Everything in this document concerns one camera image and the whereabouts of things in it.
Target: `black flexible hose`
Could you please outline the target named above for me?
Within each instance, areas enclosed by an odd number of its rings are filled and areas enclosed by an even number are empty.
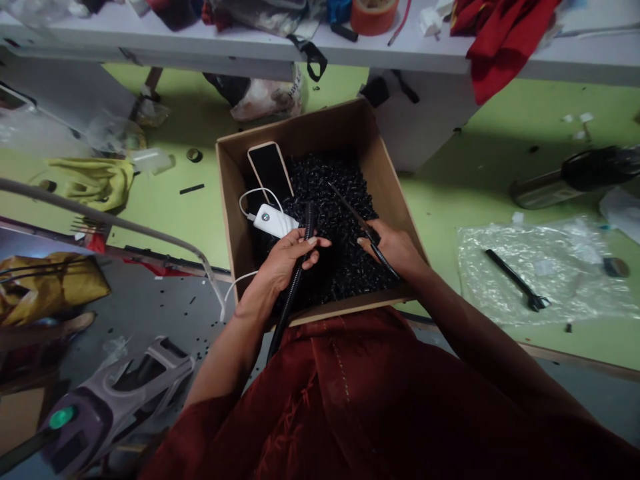
[[[309,240],[313,236],[313,229],[315,228],[315,211],[313,209],[312,202],[308,202],[307,204],[307,218],[305,222],[305,240]],[[291,280],[291,284],[289,285],[289,290],[287,292],[287,300],[285,302],[285,306],[282,309],[282,314],[280,315],[280,320],[275,326],[275,330],[273,332],[273,338],[271,339],[271,344],[269,346],[269,353],[267,354],[267,363],[271,360],[272,356],[276,354],[278,349],[280,348],[280,342],[282,342],[282,335],[285,332],[285,328],[289,325],[289,314],[291,313],[291,306],[293,304],[293,300],[295,298],[295,294],[298,291],[298,287],[300,286],[300,282],[302,280],[302,264],[306,262],[309,258],[309,254],[306,253],[301,259],[298,260],[296,264],[295,273],[293,274],[293,278]]]

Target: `left hand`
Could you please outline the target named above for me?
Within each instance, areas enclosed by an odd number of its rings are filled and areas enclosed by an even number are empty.
[[[265,285],[281,292],[289,286],[298,258],[311,252],[308,260],[302,264],[303,270],[309,270],[318,263],[320,258],[320,253],[315,248],[330,246],[331,242],[322,237],[311,237],[309,240],[305,240],[305,229],[294,229],[274,245],[267,260],[258,270],[254,281],[264,282]]]

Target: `yellow bag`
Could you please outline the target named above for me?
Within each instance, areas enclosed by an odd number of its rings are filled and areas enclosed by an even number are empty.
[[[7,269],[36,265],[47,266],[2,273]],[[50,274],[17,278],[44,272]],[[111,293],[102,272],[92,260],[68,252],[52,253],[44,259],[9,257],[0,263],[0,282],[0,325],[3,327],[26,325]]]

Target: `thermos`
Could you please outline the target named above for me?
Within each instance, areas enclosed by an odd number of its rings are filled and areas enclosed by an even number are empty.
[[[511,198],[524,209],[536,210],[638,175],[640,145],[587,150],[565,160],[559,170],[514,183]]]

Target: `smartphone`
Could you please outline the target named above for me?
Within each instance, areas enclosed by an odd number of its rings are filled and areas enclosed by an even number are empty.
[[[262,188],[268,188],[274,192],[280,203],[285,198],[293,196],[289,172],[276,142],[266,142],[252,147],[247,152],[247,156]],[[267,196],[267,192],[263,191],[263,193],[267,203],[273,202],[273,199]]]

